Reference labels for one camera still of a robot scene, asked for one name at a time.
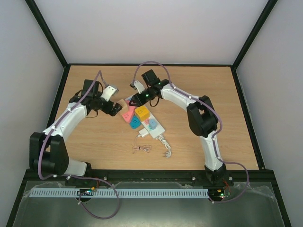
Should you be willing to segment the yellow cube socket adapter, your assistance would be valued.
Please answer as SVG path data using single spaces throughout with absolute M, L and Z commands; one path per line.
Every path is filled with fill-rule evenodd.
M 144 105 L 137 107 L 135 110 L 136 117 L 141 121 L 144 122 L 150 117 L 150 111 Z

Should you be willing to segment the pink triangular socket adapter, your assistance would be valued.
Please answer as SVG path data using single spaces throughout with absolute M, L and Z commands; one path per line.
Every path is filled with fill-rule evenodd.
M 130 123 L 134 116 L 136 106 L 130 106 L 129 100 L 125 100 L 125 102 L 127 103 L 128 111 L 122 114 L 122 118 L 125 120 L 125 122 Z

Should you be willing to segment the blue socket adapter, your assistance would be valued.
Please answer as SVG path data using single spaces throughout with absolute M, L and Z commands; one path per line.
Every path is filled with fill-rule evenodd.
M 136 116 L 133 116 L 129 125 L 132 129 L 137 129 L 138 127 L 140 127 L 141 122 Z

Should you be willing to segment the white power strip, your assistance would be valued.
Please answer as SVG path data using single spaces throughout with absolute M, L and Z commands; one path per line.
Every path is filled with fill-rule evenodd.
M 128 105 L 128 112 L 123 114 L 122 117 L 132 129 L 139 129 L 140 126 L 143 126 L 143 128 L 138 132 L 138 137 L 144 138 L 147 135 L 150 135 L 153 139 L 157 139 L 160 135 L 163 135 L 165 129 L 155 116 L 149 112 L 149 117 L 144 121 L 141 121 L 135 112 L 137 107 L 129 105 L 130 100 L 131 97 L 125 99 L 125 102 Z

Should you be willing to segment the beige cube socket adapter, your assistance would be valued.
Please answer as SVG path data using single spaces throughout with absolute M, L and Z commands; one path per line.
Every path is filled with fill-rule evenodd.
M 119 111 L 120 115 L 124 115 L 125 113 L 128 112 L 128 104 L 124 99 L 121 99 L 118 101 L 118 103 L 121 105 L 122 109 Z

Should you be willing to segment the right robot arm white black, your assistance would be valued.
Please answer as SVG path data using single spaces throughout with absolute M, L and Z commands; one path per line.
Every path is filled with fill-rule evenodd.
M 226 173 L 219 146 L 217 134 L 221 131 L 217 124 L 221 123 L 208 96 L 198 97 L 183 91 L 174 85 L 170 79 L 160 80 L 153 70 L 142 74 L 146 84 L 133 79 L 130 86 L 137 90 L 131 97 L 130 105 L 140 107 L 154 98 L 170 101 L 187 113 L 190 130 L 200 138 L 205 155 L 206 179 L 211 185 L 217 185 Z

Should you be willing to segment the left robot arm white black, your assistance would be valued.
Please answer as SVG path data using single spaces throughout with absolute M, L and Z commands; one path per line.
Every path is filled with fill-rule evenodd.
M 64 112 L 43 132 L 34 132 L 29 141 L 29 164 L 40 179 L 58 175 L 84 176 L 88 163 L 69 157 L 66 140 L 77 125 L 94 111 L 115 116 L 122 110 L 119 103 L 110 99 L 118 88 L 103 86 L 99 81 L 86 79 L 83 88 L 69 100 Z

